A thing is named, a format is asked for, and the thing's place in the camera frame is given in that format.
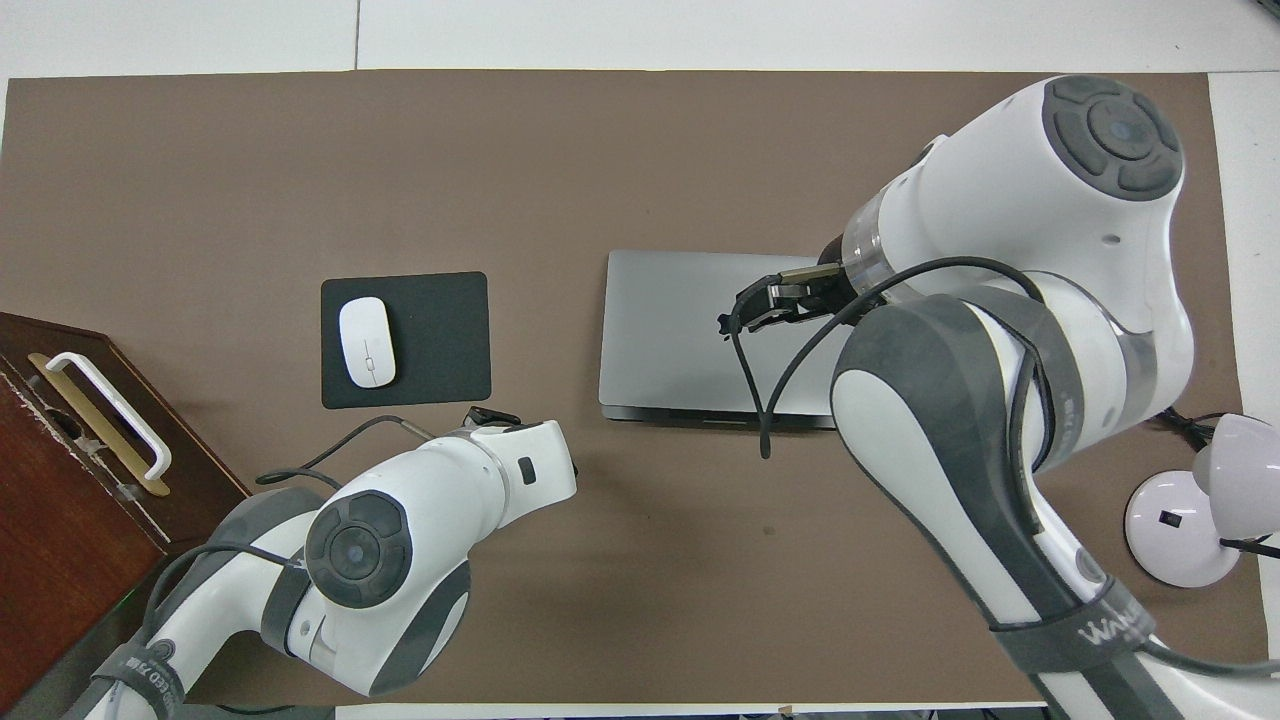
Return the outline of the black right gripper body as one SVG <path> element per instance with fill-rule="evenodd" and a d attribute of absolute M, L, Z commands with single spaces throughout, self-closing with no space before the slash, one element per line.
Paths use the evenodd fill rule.
<path fill-rule="evenodd" d="M 799 319 L 835 315 L 852 301 L 852 286 L 844 269 L 841 234 L 826 245 L 817 264 L 835 264 L 837 269 L 829 274 L 808 277 L 778 287 L 778 300 Z"/>

